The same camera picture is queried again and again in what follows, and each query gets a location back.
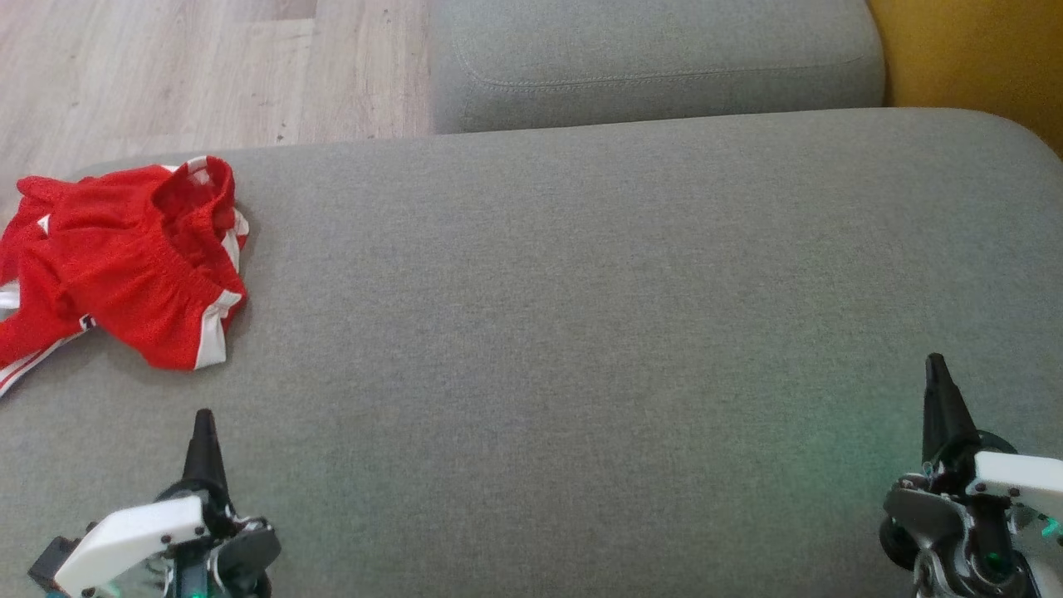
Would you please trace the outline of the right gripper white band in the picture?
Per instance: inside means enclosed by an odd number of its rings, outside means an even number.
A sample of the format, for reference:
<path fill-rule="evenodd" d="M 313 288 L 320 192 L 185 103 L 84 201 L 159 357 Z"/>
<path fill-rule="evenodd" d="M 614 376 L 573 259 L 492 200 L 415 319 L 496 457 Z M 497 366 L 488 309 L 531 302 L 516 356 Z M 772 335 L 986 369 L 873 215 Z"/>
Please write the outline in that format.
<path fill-rule="evenodd" d="M 944 355 L 925 362 L 922 458 L 937 473 L 908 473 L 887 492 L 880 544 L 912 574 L 911 597 L 1059 597 L 1061 577 L 1017 547 L 1043 522 L 1061 534 L 1061 461 L 976 452 L 981 435 Z M 967 472 L 967 479 L 947 473 Z"/>

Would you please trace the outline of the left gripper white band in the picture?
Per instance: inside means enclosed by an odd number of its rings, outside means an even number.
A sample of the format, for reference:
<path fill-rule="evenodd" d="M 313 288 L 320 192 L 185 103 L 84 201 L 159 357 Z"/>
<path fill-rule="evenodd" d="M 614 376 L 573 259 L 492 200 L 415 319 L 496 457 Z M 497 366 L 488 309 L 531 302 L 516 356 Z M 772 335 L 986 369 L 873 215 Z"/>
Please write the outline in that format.
<path fill-rule="evenodd" d="M 172 497 L 111 513 L 81 539 L 51 545 L 53 597 L 119 597 L 119 576 L 151 568 L 164 597 L 270 597 L 282 553 L 263 517 L 239 517 L 227 491 L 215 417 L 198 409 Z"/>

